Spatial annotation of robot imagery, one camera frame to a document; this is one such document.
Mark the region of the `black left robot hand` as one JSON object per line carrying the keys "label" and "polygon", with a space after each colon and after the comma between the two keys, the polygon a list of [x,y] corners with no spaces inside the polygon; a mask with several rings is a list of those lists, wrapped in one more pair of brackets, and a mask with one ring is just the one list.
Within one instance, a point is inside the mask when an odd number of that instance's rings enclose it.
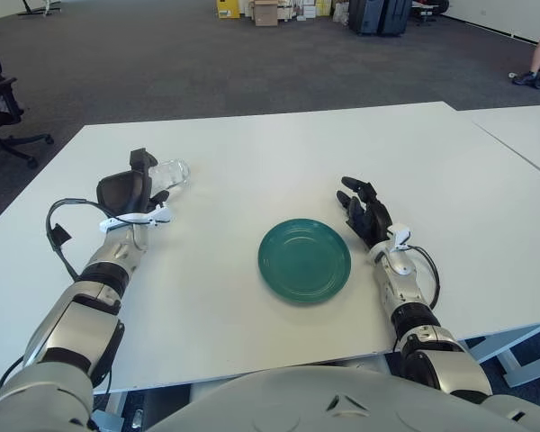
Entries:
{"label": "black left robot hand", "polygon": [[96,187],[97,201],[116,216],[130,213],[149,213],[169,197],[166,189],[152,191],[149,174],[158,161],[144,148],[130,153],[130,171],[103,178]]}

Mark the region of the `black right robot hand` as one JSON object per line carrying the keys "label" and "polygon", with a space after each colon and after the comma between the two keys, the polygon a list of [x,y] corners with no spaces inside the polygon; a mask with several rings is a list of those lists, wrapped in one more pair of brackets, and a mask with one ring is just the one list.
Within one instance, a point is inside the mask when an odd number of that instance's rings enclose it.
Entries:
{"label": "black right robot hand", "polygon": [[349,196],[341,190],[337,191],[337,199],[346,211],[346,224],[368,249],[388,240],[392,218],[385,205],[378,200],[374,187],[349,176],[343,176],[341,183],[355,193]]}

